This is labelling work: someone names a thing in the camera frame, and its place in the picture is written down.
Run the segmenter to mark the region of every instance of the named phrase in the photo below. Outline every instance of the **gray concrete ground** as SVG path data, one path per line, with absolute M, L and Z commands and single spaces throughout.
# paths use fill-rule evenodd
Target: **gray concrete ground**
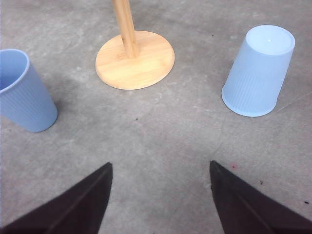
M 232 171 L 236 164 L 238 176 L 312 219 L 312 1 L 131 7 L 136 29 L 163 35 L 176 60 L 158 84 L 123 91 L 95 71 L 99 48 L 119 34 L 109 0 L 1 1 L 2 49 L 28 53 L 59 111 L 37 134 L 1 119 L 3 225 L 107 161 L 114 181 L 100 234 L 223 233 L 210 160 Z M 288 29 L 296 48 L 276 108 L 247 118 L 230 111 L 220 91 L 245 34 L 261 24 Z

